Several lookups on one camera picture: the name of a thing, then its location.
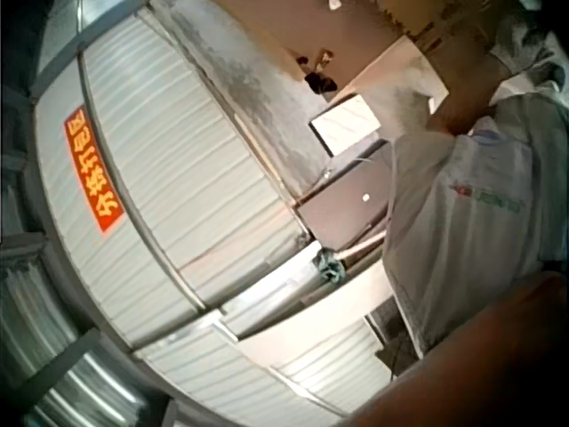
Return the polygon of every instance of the blurred object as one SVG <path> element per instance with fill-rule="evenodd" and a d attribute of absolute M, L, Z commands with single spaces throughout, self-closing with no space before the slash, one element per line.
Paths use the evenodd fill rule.
<path fill-rule="evenodd" d="M 324 76 L 322 73 L 309 73 L 304 77 L 304 80 L 309 84 L 312 92 L 317 95 L 338 90 L 336 82 L 330 77 Z"/>
<path fill-rule="evenodd" d="M 545 56 L 546 36 L 547 31 L 540 28 L 535 13 L 511 13 L 501 21 L 490 54 L 515 76 Z"/>
<path fill-rule="evenodd" d="M 336 9 L 339 9 L 341 7 L 341 1 L 340 0 L 328 0 L 328 6 L 330 6 L 331 11 L 335 11 Z"/>
<path fill-rule="evenodd" d="M 321 73 L 324 71 L 324 68 L 328 66 L 328 64 L 332 61 L 334 54 L 327 49 L 322 49 L 317 56 L 317 61 L 314 66 L 314 71 L 316 73 Z"/>
<path fill-rule="evenodd" d="M 541 0 L 519 0 L 527 11 L 540 11 Z"/>

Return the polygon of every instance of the white metal panel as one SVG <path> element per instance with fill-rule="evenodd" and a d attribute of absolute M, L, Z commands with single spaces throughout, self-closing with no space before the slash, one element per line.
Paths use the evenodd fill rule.
<path fill-rule="evenodd" d="M 102 130 L 159 245 L 207 302 L 295 252 L 301 233 L 199 76 L 132 17 L 84 53 Z"/>
<path fill-rule="evenodd" d="M 255 366 L 213 329 L 142 353 L 192 398 L 238 423 L 316 427 L 339 421 Z"/>
<path fill-rule="evenodd" d="M 262 288 L 268 288 L 267 294 L 261 297 L 247 294 L 249 291 L 256 290 L 254 288 L 240 294 L 237 299 L 242 301 L 239 301 L 240 304 L 235 308 L 231 302 L 228 304 L 228 315 L 224 320 L 235 335 L 246 334 L 263 323 L 269 322 L 288 302 L 298 301 L 299 297 L 315 290 L 324 282 L 317 266 L 309 262 L 282 282 L 261 284 Z M 249 296 L 252 302 L 247 303 L 246 298 Z"/>
<path fill-rule="evenodd" d="M 363 320 L 276 369 L 332 405 L 351 413 L 389 384 L 381 349 Z"/>
<path fill-rule="evenodd" d="M 383 261 L 379 260 L 325 298 L 244 338 L 237 347 L 260 366 L 278 366 L 353 325 L 392 294 Z"/>
<path fill-rule="evenodd" d="M 126 341 L 133 342 L 194 309 L 156 264 L 126 214 L 107 235 L 101 235 L 63 127 L 82 103 L 74 61 L 36 106 L 40 170 L 69 257 L 94 300 Z"/>

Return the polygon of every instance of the red sign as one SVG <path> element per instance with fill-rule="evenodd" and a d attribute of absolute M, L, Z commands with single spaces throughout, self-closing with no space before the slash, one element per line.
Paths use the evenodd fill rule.
<path fill-rule="evenodd" d="M 124 210 L 108 178 L 85 105 L 76 109 L 64 125 L 77 176 L 104 233 Z"/>

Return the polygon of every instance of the metal beam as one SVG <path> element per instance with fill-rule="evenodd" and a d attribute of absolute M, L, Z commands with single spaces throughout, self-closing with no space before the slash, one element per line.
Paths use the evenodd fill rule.
<path fill-rule="evenodd" d="M 44 94 L 67 65 L 79 52 L 85 50 L 95 40 L 112 29 L 121 20 L 131 16 L 144 7 L 148 0 L 124 0 L 103 13 L 95 22 L 73 37 L 39 73 L 30 88 L 30 98 L 35 103 Z"/>
<path fill-rule="evenodd" d="M 177 325 L 171 326 L 164 331 L 158 331 L 157 334 L 147 336 L 142 341 L 135 343 L 132 346 L 132 351 L 137 358 L 142 359 L 144 353 L 151 353 L 153 349 L 162 348 L 166 344 L 171 344 L 193 334 L 195 331 L 212 326 L 222 317 L 223 313 L 215 309 L 205 313 L 199 318 L 190 320 L 189 323 L 183 320 Z"/>
<path fill-rule="evenodd" d="M 178 290 L 189 300 L 189 302 L 197 309 L 200 314 L 206 313 L 209 308 L 204 301 L 199 297 L 199 295 L 194 291 L 188 284 L 186 279 L 180 274 L 178 269 L 173 265 L 172 261 L 162 247 L 158 244 L 156 237 L 154 236 L 150 227 L 146 224 L 140 211 L 134 200 L 132 200 L 130 191 L 126 187 L 123 181 L 123 177 L 115 164 L 115 159 L 113 158 L 110 148 L 107 144 L 107 139 L 100 129 L 100 122 L 97 115 L 97 110 L 94 107 L 94 102 L 92 99 L 91 88 L 89 86 L 89 79 L 85 70 L 85 63 L 83 54 L 79 53 L 77 56 L 77 61 L 79 63 L 79 78 L 81 80 L 81 89 L 83 91 L 83 97 L 85 101 L 85 106 L 87 108 L 87 113 L 91 119 L 92 129 L 95 133 L 95 137 L 98 142 L 100 156 L 103 159 L 105 168 L 108 172 L 108 177 L 113 183 L 113 186 L 118 193 L 121 202 L 123 202 L 124 210 L 130 218 L 132 225 L 139 233 L 140 238 L 154 257 L 156 263 L 164 271 L 166 276 L 170 278 L 172 283 L 178 288 Z"/>
<path fill-rule="evenodd" d="M 41 232 L 3 236 L 0 260 L 35 256 L 44 248 L 46 241 L 45 234 Z"/>
<path fill-rule="evenodd" d="M 164 411 L 164 418 L 160 424 L 160 427 L 173 427 L 178 417 L 178 405 L 174 399 L 170 399 L 168 405 L 166 405 L 166 410 Z"/>
<path fill-rule="evenodd" d="M 16 109 L 29 107 L 29 99 L 25 93 L 21 93 L 6 85 L 2 85 L 2 103 L 11 105 Z"/>
<path fill-rule="evenodd" d="M 24 170 L 28 157 L 26 153 L 16 150 L 7 149 L 2 153 L 2 170 L 18 173 Z"/>
<path fill-rule="evenodd" d="M 27 379 L 13 394 L 18 410 L 24 414 L 71 369 L 85 353 L 93 350 L 100 341 L 100 331 L 90 329 L 53 358 L 42 369 Z"/>

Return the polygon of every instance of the fabric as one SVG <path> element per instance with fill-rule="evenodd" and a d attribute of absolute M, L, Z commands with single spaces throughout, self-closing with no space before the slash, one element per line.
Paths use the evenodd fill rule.
<path fill-rule="evenodd" d="M 384 265 L 422 357 L 544 262 L 567 254 L 567 111 L 506 99 L 470 136 L 394 144 Z"/>

